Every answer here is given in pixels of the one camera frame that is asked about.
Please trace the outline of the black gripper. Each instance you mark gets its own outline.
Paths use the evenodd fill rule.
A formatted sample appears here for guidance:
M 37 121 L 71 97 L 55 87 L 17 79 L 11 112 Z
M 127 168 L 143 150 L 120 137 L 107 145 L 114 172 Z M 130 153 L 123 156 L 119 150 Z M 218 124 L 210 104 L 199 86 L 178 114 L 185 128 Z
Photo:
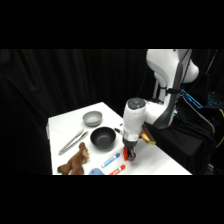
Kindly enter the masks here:
M 127 147 L 128 160 L 131 160 L 133 154 L 133 161 L 136 159 L 135 146 L 139 140 L 139 136 L 137 134 L 125 134 L 123 136 L 124 146 Z

